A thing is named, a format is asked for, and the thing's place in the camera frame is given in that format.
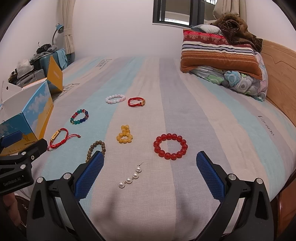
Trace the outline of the person's left hand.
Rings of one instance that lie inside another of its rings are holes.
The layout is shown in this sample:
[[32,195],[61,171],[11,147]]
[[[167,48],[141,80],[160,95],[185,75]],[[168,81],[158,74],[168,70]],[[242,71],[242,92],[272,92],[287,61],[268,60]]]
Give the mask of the person's left hand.
[[12,220],[15,226],[19,226],[21,224],[21,216],[18,210],[18,202],[15,198],[15,194],[10,193],[4,195],[3,202],[6,208],[6,212],[8,213],[10,219]]

